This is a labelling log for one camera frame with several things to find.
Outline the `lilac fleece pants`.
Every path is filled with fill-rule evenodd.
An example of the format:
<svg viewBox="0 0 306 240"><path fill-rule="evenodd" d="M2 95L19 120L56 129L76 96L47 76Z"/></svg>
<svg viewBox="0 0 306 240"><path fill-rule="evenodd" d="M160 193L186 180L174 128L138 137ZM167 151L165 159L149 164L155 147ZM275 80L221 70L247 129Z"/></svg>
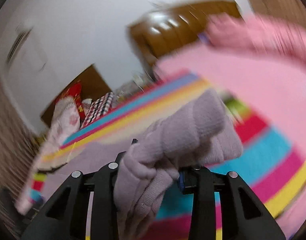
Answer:
<svg viewBox="0 0 306 240"><path fill-rule="evenodd" d="M238 158L242 143L224 103L210 88L173 115L152 123L135 144L130 139L87 144L78 156L47 177L42 196L49 199L74 170L97 171L120 152L125 155L114 186L119 236L139 239L155 219L181 167Z"/></svg>

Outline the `rainbow striped blanket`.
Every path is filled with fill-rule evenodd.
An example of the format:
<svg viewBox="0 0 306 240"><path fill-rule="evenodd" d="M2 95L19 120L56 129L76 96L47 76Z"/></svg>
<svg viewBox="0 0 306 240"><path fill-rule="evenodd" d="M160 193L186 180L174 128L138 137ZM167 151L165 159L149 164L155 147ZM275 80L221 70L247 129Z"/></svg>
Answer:
<svg viewBox="0 0 306 240"><path fill-rule="evenodd" d="M179 169L236 171L278 219L287 237L306 219L285 217L306 190L306 156L274 125L225 90L192 73L174 76L47 146L18 201L25 212L74 169L101 168L125 151L115 199L123 239L186 239L192 197L180 195Z"/></svg>

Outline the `striped floral curtain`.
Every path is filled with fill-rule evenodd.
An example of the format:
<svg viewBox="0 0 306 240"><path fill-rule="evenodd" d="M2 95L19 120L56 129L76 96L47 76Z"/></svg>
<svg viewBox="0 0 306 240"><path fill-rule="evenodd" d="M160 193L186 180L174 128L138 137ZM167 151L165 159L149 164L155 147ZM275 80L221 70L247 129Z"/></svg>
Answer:
<svg viewBox="0 0 306 240"><path fill-rule="evenodd" d="M22 217L15 201L25 191L38 148L33 134L23 124L0 81L0 225L7 237L19 239Z"/></svg>

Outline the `pink floral folded quilt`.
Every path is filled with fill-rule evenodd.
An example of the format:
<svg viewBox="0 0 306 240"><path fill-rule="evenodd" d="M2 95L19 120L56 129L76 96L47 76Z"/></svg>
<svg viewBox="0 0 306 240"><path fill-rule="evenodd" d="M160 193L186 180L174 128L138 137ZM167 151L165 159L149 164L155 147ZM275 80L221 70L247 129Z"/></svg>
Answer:
<svg viewBox="0 0 306 240"><path fill-rule="evenodd" d="M45 141L42 143L37 156L35 157L31 168L29 169L28 179L25 182L24 189L16 201L17 211L24 215L33 206L31 192L33 189L33 176L39 171L49 171L51 166L43 164L42 160L56 153L64 144L66 139L77 132L80 128L80 115L76 103L71 96L59 100L55 105L51 127L48 130Z"/></svg>

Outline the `red black plaid sheet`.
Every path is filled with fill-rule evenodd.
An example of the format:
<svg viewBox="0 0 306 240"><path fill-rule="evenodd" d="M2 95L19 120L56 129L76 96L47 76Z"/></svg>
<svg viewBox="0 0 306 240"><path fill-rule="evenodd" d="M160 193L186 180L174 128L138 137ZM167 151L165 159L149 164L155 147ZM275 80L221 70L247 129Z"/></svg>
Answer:
<svg viewBox="0 0 306 240"><path fill-rule="evenodd" d="M81 129L106 115L112 108L113 99L114 93L109 92L103 95L101 98L93 101L87 112L86 118L81 125Z"/></svg>

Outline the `red embroidered pillow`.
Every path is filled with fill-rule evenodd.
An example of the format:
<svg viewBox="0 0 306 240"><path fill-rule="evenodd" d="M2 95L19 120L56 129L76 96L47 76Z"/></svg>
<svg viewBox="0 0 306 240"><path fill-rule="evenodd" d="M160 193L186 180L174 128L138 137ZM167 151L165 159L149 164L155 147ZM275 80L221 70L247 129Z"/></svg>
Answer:
<svg viewBox="0 0 306 240"><path fill-rule="evenodd" d="M63 90L61 94L59 94L59 96L57 96L55 103L57 103L60 99L66 98L68 96L73 97L80 119L83 121L86 118L86 115L84 107L82 105L81 94L82 94L82 83L80 80L77 80L72 85L69 85L68 88Z"/></svg>

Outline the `pink bed sheet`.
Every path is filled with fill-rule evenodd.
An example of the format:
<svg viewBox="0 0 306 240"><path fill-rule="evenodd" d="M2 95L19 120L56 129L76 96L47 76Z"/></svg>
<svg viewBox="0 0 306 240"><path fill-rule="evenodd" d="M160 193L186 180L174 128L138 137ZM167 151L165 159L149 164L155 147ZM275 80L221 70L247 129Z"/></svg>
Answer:
<svg viewBox="0 0 306 240"><path fill-rule="evenodd" d="M154 66L162 80L185 72L234 96L227 106L244 152L212 171L235 170L291 239L306 220L306 66L287 57L201 42Z"/></svg>

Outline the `dark brown flat headboard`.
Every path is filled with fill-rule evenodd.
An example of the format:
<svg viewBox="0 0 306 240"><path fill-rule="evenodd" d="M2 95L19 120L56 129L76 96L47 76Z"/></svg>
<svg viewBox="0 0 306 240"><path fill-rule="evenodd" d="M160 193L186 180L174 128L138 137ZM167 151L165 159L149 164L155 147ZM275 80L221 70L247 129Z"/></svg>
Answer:
<svg viewBox="0 0 306 240"><path fill-rule="evenodd" d="M104 81L102 76L96 70L95 66L91 64L88 68L86 68L83 72L81 72L77 77L71 81L63 90L68 88L69 85L72 85L77 80L80 80L82 83L82 94L81 99L92 99L96 100L101 98L106 93L111 92L112 90ZM55 100L57 96L53 99L53 101L47 106L46 110L41 114L41 120L46 124L46 126L51 126L51 120L54 115L55 110Z"/></svg>

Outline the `nightstand with floral cover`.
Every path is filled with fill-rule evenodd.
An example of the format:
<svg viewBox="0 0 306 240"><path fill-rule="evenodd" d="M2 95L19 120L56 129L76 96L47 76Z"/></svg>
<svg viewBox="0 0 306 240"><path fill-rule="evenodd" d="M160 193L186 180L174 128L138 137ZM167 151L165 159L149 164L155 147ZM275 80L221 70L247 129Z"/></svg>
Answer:
<svg viewBox="0 0 306 240"><path fill-rule="evenodd" d="M145 89L151 87L154 84L152 78L147 75L134 75L132 80L124 83L119 88L114 90L114 104L118 104L133 97L135 94L144 92Z"/></svg>

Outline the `pink crumpled quilt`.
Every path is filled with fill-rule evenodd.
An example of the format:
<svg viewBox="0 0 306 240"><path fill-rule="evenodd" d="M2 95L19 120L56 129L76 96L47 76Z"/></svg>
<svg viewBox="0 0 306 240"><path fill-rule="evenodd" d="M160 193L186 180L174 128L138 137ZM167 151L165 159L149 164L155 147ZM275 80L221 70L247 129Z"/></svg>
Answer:
<svg viewBox="0 0 306 240"><path fill-rule="evenodd" d="M280 54L306 64L306 29L280 18L260 14L246 19L211 15L205 32L215 47Z"/></svg>

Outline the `glossy brown padded headboard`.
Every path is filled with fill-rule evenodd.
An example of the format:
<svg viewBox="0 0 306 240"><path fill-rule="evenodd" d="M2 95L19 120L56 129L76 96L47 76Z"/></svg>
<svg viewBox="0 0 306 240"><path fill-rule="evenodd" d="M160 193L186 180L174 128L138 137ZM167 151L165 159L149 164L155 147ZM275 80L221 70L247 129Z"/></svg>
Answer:
<svg viewBox="0 0 306 240"><path fill-rule="evenodd" d="M195 42L209 15L227 13L239 18L235 0L197 0L167 5L144 14L128 26L144 66L152 68L164 55Z"/></svg>

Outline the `white wall air conditioner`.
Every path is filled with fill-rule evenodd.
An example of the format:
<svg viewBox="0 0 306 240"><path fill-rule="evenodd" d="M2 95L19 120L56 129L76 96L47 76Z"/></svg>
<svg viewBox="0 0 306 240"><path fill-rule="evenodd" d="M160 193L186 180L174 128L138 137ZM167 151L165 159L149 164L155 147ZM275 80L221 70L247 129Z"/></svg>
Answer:
<svg viewBox="0 0 306 240"><path fill-rule="evenodd" d="M34 30L34 25L31 21L22 21L20 22L15 29L16 39L14 40L9 52L7 54L5 60L5 67L7 72L10 72L12 65L19 55L20 50L22 50L23 46L27 43L28 40L32 43L31 53L35 55L38 60L41 62L40 67L37 67L36 72L41 73L48 62L47 54L42 47L40 39L36 31Z"/></svg>

